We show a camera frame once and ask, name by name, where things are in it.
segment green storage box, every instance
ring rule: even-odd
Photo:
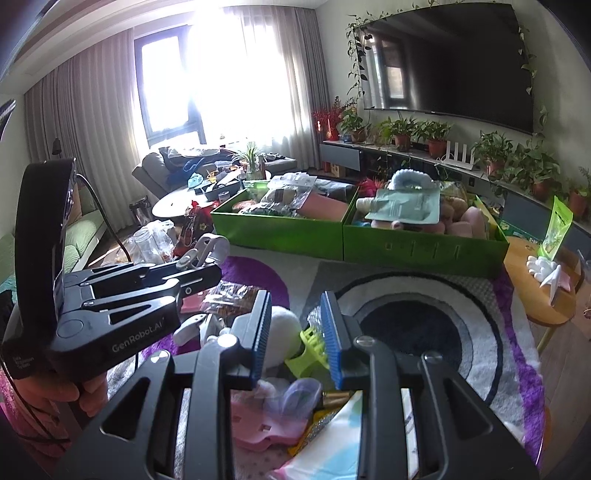
[[[248,199],[248,192],[243,190],[212,212],[217,233],[232,245],[328,260],[343,259],[343,223],[347,215],[341,222],[328,222],[232,213],[232,205]]]
[[[383,230],[351,225],[355,212],[354,206],[349,209],[343,227],[346,262],[495,278],[509,248],[499,228],[495,240]]]

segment window frame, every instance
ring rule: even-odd
[[[199,143],[201,145],[205,145],[205,143],[207,143],[205,138],[205,131],[203,129],[201,113],[199,112],[199,109],[197,108],[197,105],[195,104],[195,100],[192,95],[190,96],[189,102],[187,103],[187,116],[189,119],[187,120],[187,122],[185,122],[184,125],[181,125],[176,128],[167,128],[160,131],[153,131],[152,126],[150,125],[147,99],[144,91],[144,62],[142,57],[142,48],[145,45],[148,45],[158,40],[177,37],[178,48],[180,50],[181,64],[185,71],[188,71],[187,55],[189,50],[188,41],[190,29],[190,25],[169,28],[167,30],[162,30],[160,32],[146,35],[145,37],[137,38],[134,42],[135,71],[138,82],[139,106],[142,112],[142,120],[144,121],[144,129],[146,137],[148,138],[149,147],[152,147],[152,145],[162,142],[164,140],[169,140],[179,135],[188,134],[192,132],[197,132],[199,136]]]

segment potted plant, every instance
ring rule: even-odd
[[[547,153],[539,149],[533,149],[532,152],[540,158],[534,158],[536,168],[533,171],[533,184],[531,186],[531,194],[541,202],[545,202],[550,197],[552,184],[560,175],[560,165],[558,162]]]
[[[552,186],[557,183],[560,165],[542,144],[532,146],[531,140],[518,144],[503,170],[502,180],[517,185],[541,202],[548,200]]]
[[[419,140],[427,140],[431,158],[442,158],[447,151],[446,139],[451,129],[452,125],[447,122],[427,120],[418,122],[414,133]]]
[[[476,159],[486,164],[489,177],[501,175],[509,156],[513,153],[513,143],[504,134],[480,131],[480,139],[474,145]]]
[[[400,152],[410,150],[410,137],[417,128],[417,121],[414,118],[402,118],[392,124],[392,133],[396,148]]]
[[[591,187],[591,174],[588,168],[579,167],[579,171],[585,177],[587,186],[582,186],[576,180],[569,184],[569,209],[575,218],[581,218],[589,204],[589,188]]]
[[[388,145],[392,143],[392,139],[394,137],[394,123],[392,119],[388,117],[386,120],[381,121],[375,126],[375,133],[376,133],[376,144],[378,145]]]
[[[363,119],[357,115],[355,107],[343,112],[343,119],[339,123],[339,129],[342,135],[350,135],[351,143],[361,143],[367,138]]]
[[[232,156],[232,160],[238,160],[245,167],[247,180],[265,180],[264,165],[259,161],[260,153],[256,143],[248,142],[246,150]]]

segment black cable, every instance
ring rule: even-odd
[[[113,230],[113,227],[111,227],[111,224],[109,223],[109,220],[107,219],[107,215],[105,214],[105,211],[103,210],[103,206],[101,205],[99,198],[96,196],[95,190],[92,188],[92,185],[90,185],[90,182],[88,181],[88,179],[80,173],[76,174],[76,178],[81,179],[82,182],[84,182],[84,184],[88,187],[88,191],[92,195],[92,198],[95,201],[100,214],[103,216],[103,220],[105,221],[106,226],[109,229],[109,232],[111,233],[111,235],[113,235],[113,237],[115,237],[115,240],[117,240],[117,243],[121,247],[121,250],[123,250],[123,252],[125,253],[125,256],[127,257],[127,261],[131,263],[131,256],[130,256],[129,252],[127,251],[127,249],[124,247],[121,240],[119,240],[119,237],[117,236],[117,234]]]
[[[51,434],[51,432],[49,430],[47,430],[47,428],[45,427],[45,425],[43,425],[42,422],[41,422],[41,420],[39,420],[39,418],[37,417],[37,415],[35,415],[35,413],[33,412],[32,408],[31,408],[31,406],[29,405],[29,403],[22,397],[22,395],[18,391],[17,386],[14,384],[14,382],[12,380],[12,377],[8,373],[8,370],[6,368],[6,364],[4,363],[4,358],[2,357],[2,355],[0,355],[0,365],[2,366],[2,370],[4,371],[4,375],[6,375],[6,378],[7,378],[8,382],[10,383],[10,386],[12,387],[12,390],[14,390],[14,393],[17,394],[17,397],[22,402],[22,404],[25,405],[25,408],[29,412],[29,415],[31,415],[31,417],[33,417],[33,420],[35,420],[35,422],[37,422],[37,424],[41,427],[41,429],[43,430],[43,432],[49,437],[47,440],[50,443],[53,442],[60,449],[62,449],[62,451],[65,452],[66,449],[61,444],[61,442],[63,441],[63,439],[60,439],[60,440],[56,439]]]

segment terracotta pot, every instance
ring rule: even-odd
[[[433,140],[430,138],[427,140],[429,145],[429,155],[431,158],[442,158],[447,153],[447,142],[445,140]]]
[[[410,137],[408,135],[394,135],[394,143],[400,152],[410,150]]]
[[[545,202],[550,196],[550,187],[552,186],[552,179],[546,179],[539,182],[534,182],[531,186],[531,194],[536,200]]]
[[[351,140],[353,141],[353,143],[365,142],[366,138],[367,132],[365,131],[365,128],[359,128],[354,132],[351,132]]]
[[[575,218],[581,218],[587,210],[587,197],[583,197],[576,190],[570,192],[569,209]]]
[[[496,177],[496,173],[502,170],[505,166],[505,162],[502,160],[489,160],[486,166],[486,173],[489,177]]]

